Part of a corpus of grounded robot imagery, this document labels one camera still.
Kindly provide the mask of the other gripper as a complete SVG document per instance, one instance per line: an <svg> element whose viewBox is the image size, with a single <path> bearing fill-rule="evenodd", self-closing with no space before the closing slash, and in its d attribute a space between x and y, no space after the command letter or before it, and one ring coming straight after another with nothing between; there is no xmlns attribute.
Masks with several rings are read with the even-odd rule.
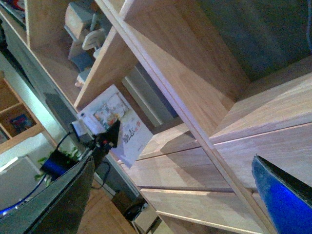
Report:
<svg viewBox="0 0 312 234"><path fill-rule="evenodd" d="M83 159L50 186L0 221L2 234L75 234L90 196L95 168L117 147L120 120L105 133L84 142L91 156ZM78 141L86 134L79 120L70 124Z"/></svg>

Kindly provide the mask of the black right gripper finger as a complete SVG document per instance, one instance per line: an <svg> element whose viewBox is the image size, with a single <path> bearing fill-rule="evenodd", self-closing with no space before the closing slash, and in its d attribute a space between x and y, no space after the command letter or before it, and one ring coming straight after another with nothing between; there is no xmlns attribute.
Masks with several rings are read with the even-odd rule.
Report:
<svg viewBox="0 0 312 234"><path fill-rule="evenodd" d="M252 174L261 200L279 234L312 232L312 188L255 155Z"/></svg>

